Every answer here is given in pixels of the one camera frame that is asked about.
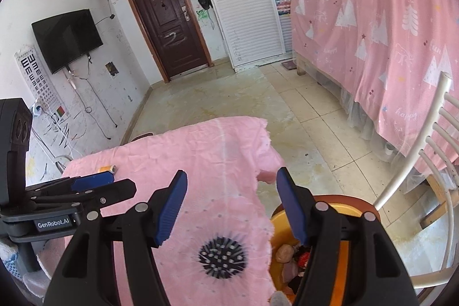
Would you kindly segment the pink tree-print curtain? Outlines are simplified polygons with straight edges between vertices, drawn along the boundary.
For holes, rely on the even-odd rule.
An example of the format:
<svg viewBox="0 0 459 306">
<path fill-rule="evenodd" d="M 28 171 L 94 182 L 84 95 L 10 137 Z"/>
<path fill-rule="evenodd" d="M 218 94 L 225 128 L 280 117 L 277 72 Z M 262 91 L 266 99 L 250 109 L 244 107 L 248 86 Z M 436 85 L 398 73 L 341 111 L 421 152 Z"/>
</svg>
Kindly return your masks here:
<svg viewBox="0 0 459 306">
<path fill-rule="evenodd" d="M 398 166 L 439 76 L 458 78 L 458 0 L 292 0 L 293 49 L 342 91 L 352 126 Z"/>
</svg>

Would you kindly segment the pink bed sheet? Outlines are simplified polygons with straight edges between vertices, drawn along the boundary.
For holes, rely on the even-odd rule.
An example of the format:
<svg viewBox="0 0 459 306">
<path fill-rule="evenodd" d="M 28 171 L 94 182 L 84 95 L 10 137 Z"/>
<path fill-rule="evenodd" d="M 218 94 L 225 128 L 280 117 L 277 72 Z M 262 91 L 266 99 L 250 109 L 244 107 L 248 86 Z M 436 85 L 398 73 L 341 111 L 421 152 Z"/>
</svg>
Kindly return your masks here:
<svg viewBox="0 0 459 306">
<path fill-rule="evenodd" d="M 65 176 L 87 176 L 113 165 L 116 180 L 136 184 L 130 200 L 103 209 L 122 214 L 168 186 L 177 171 L 188 190 L 170 237 L 153 252 L 172 305 L 267 305 L 274 293 L 269 266 L 274 228 L 258 198 L 284 162 L 271 146 L 267 121 L 221 117 L 149 136 L 70 162 Z M 205 272 L 201 250 L 233 239 L 245 268 L 228 279 Z"/>
</svg>

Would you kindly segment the black wrapper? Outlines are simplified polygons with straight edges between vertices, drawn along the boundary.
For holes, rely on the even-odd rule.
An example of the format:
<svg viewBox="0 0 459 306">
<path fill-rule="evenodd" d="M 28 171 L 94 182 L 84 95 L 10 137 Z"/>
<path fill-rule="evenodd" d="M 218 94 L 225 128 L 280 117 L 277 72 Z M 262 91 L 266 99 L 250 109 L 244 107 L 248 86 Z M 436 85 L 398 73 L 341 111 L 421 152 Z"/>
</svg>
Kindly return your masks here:
<svg viewBox="0 0 459 306">
<path fill-rule="evenodd" d="M 303 283 L 304 279 L 306 278 L 305 272 L 300 272 L 297 276 L 291 279 L 287 283 L 287 287 L 291 290 L 292 294 L 297 294 L 301 284 Z"/>
</svg>

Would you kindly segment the eye chart poster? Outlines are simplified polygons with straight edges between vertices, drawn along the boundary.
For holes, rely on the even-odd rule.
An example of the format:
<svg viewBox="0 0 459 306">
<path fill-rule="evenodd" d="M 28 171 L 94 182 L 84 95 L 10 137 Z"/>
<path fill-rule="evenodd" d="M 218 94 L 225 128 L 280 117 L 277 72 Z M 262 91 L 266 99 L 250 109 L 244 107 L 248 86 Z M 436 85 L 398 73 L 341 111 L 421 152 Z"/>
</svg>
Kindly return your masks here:
<svg viewBox="0 0 459 306">
<path fill-rule="evenodd" d="M 56 123 L 68 119 L 68 110 L 50 80 L 35 47 L 29 46 L 25 50 L 16 52 L 15 60 L 35 99 L 33 114 L 35 116 L 45 115 L 47 119 Z"/>
</svg>

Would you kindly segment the black wall television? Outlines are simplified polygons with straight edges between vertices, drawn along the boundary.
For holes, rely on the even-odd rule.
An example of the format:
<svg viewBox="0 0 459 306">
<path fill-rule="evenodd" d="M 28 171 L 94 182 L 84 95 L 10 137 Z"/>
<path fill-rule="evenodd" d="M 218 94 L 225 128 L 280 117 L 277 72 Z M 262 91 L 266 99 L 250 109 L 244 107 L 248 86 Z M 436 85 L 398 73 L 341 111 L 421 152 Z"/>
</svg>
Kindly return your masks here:
<svg viewBox="0 0 459 306">
<path fill-rule="evenodd" d="M 89 9 L 54 15 L 31 27 L 52 74 L 104 44 Z"/>
</svg>

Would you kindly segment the orange trash bucket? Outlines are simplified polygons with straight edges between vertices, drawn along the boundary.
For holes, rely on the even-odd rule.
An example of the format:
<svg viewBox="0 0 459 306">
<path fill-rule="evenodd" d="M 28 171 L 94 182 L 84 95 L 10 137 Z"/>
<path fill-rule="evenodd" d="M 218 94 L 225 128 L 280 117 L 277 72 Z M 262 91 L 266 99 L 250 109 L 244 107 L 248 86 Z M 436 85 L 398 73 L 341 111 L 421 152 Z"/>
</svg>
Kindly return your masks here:
<svg viewBox="0 0 459 306">
<path fill-rule="evenodd" d="M 316 195 L 315 200 L 328 203 L 340 214 L 359 217 L 363 213 L 369 211 L 377 218 L 380 218 L 379 212 L 375 207 L 360 198 L 343 195 Z M 291 232 L 288 219 L 282 205 L 278 206 L 271 216 L 271 223 L 274 226 L 275 232 L 271 238 L 271 265 L 269 273 L 277 291 L 282 291 L 287 296 L 290 303 L 295 301 L 297 293 L 295 289 L 288 285 L 288 282 L 294 279 L 295 275 L 300 274 L 306 269 L 306 260 L 294 259 L 289 256 L 287 263 L 279 262 L 277 254 L 285 255 L 288 247 L 298 254 L 301 244 L 294 238 Z M 349 252 L 350 243 L 342 241 L 339 247 L 338 267 L 334 280 L 334 288 L 331 295 L 331 305 L 343 305 L 345 296 L 345 285 L 347 278 L 347 270 L 349 267 Z"/>
</svg>

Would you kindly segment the small maroon floor mat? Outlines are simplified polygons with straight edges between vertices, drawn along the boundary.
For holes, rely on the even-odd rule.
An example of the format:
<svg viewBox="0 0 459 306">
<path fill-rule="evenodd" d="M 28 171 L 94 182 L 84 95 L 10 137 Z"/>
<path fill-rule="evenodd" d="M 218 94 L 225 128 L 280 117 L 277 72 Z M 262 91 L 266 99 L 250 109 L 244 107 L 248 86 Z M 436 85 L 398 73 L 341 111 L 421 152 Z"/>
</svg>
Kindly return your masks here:
<svg viewBox="0 0 459 306">
<path fill-rule="evenodd" d="M 283 61 L 281 65 L 288 71 L 296 70 L 296 63 L 294 61 Z"/>
</svg>

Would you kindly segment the dark brown door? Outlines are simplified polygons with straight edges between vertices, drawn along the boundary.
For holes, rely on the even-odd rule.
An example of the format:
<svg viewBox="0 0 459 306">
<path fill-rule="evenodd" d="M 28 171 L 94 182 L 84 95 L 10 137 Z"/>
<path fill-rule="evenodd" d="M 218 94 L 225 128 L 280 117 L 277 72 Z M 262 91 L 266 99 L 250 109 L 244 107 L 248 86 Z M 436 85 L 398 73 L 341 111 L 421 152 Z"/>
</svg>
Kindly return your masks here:
<svg viewBox="0 0 459 306">
<path fill-rule="evenodd" d="M 128 0 L 164 82 L 213 66 L 191 0 Z"/>
</svg>

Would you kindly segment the red white snack bag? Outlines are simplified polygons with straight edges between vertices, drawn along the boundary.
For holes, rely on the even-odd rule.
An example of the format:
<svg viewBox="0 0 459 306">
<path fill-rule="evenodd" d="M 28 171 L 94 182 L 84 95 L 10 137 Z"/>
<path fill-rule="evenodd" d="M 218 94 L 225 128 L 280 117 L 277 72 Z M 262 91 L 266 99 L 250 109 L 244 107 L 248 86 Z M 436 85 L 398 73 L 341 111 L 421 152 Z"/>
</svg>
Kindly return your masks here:
<svg viewBox="0 0 459 306">
<path fill-rule="evenodd" d="M 305 269 L 310 258 L 309 251 L 298 251 L 295 255 L 296 264 L 300 269 Z"/>
</svg>

